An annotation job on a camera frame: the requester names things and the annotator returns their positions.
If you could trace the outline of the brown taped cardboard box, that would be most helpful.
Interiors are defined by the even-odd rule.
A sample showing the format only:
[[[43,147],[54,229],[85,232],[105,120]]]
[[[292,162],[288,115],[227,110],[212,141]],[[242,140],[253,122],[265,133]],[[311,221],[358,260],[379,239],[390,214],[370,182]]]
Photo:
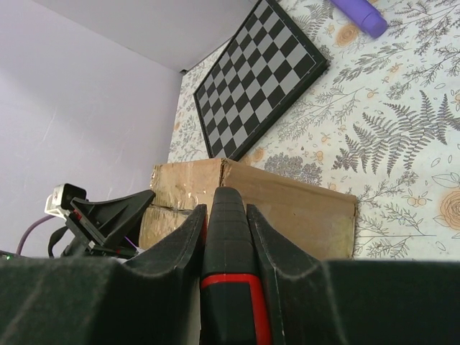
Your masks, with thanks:
[[[156,196],[143,215],[139,245],[148,249],[171,234],[198,204],[212,206],[218,187],[231,187],[254,204],[284,237],[317,259],[349,259],[357,199],[226,159],[154,167]]]

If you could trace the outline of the red black utility knife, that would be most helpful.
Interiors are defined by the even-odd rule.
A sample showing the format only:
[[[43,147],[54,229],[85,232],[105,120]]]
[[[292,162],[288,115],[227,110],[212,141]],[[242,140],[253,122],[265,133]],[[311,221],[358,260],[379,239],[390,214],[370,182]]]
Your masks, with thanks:
[[[230,187],[214,193],[200,292],[203,344],[271,344],[247,215],[239,192]]]

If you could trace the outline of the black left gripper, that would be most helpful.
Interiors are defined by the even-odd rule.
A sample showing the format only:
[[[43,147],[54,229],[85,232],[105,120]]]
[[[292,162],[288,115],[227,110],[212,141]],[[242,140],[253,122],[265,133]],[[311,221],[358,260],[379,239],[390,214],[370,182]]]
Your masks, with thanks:
[[[130,243],[119,247],[124,237],[142,219],[147,207],[155,197],[152,190],[128,195],[110,201],[91,202],[74,198],[74,207],[65,225],[54,231],[47,245],[49,258],[54,258],[54,246],[67,230],[75,238],[64,249],[61,257],[113,257],[131,259],[140,253],[140,248]]]

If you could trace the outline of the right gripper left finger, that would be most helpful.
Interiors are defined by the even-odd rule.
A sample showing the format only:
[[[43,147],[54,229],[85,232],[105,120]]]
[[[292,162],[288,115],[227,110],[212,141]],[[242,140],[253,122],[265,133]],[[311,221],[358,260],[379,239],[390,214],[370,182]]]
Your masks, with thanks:
[[[1,261],[3,344],[197,344],[207,208],[125,262]]]

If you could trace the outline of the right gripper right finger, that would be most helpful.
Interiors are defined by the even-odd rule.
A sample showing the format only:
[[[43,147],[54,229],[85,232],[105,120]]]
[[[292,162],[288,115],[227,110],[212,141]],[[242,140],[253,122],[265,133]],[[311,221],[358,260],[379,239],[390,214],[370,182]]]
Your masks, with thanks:
[[[457,262],[319,260],[247,206],[274,344],[457,344]]]

